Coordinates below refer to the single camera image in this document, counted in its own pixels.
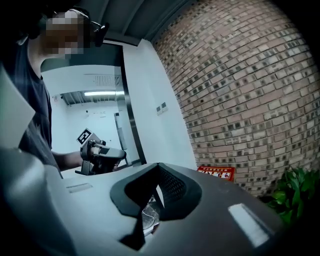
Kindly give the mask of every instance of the cable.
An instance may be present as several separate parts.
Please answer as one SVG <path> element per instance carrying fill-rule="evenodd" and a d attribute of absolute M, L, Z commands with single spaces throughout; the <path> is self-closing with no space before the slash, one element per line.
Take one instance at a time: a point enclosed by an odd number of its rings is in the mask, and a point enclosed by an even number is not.
<path fill-rule="evenodd" d="M 147 230 L 147 229 L 149 229 L 150 227 L 152 227 L 153 224 L 155 224 L 156 219 L 155 219 L 155 217 L 146 214 L 146 213 L 144 212 L 144 210 L 142 210 L 142 213 L 143 213 L 144 215 L 147 215 L 148 217 L 151 217 L 151 218 L 153 219 L 152 224 L 151 224 L 150 226 L 148 226 L 147 228 L 144 228 L 144 229 L 143 229 L 143 230 Z"/>

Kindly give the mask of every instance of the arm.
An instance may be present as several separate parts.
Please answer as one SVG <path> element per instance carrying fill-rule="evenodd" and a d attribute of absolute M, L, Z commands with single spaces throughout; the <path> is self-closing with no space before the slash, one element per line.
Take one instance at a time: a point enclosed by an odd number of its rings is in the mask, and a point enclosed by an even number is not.
<path fill-rule="evenodd" d="M 80 167 L 83 162 L 83 159 L 80 156 L 80 151 L 66 154 L 60 154 L 52 151 L 52 154 L 61 171 Z"/>

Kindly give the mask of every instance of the person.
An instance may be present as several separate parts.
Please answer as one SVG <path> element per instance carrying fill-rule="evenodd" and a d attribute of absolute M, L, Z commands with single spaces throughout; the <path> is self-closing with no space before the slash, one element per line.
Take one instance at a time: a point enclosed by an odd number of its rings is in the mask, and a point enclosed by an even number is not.
<path fill-rule="evenodd" d="M 40 31 L 38 37 L 27 39 L 22 45 L 10 45 L 2 57 L 3 66 L 13 84 L 35 110 L 19 148 L 60 171 L 80 167 L 83 160 L 80 151 L 57 153 L 51 150 L 52 109 L 41 76 L 41 65 L 47 59 L 77 53 L 84 46 L 89 27 L 89 13 L 84 9 L 73 8 L 65 13 L 57 13 L 46 21 L 46 28 Z"/>

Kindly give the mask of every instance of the brick wall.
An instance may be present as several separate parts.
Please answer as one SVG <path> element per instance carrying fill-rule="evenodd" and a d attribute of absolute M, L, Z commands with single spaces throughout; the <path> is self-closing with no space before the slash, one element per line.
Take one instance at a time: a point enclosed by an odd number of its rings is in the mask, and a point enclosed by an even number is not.
<path fill-rule="evenodd" d="M 271 2 L 198 1 L 154 44 L 198 166 L 236 167 L 270 193 L 289 166 L 318 168 L 319 74 L 294 24 Z"/>

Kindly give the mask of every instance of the fluorescent light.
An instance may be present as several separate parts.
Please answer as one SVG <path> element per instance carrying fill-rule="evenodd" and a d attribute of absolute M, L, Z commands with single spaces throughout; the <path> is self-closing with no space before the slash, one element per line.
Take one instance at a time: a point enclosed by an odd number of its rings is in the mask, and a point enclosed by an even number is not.
<path fill-rule="evenodd" d="M 98 96 L 98 95 L 124 95 L 124 91 L 88 91 L 84 96 Z"/>

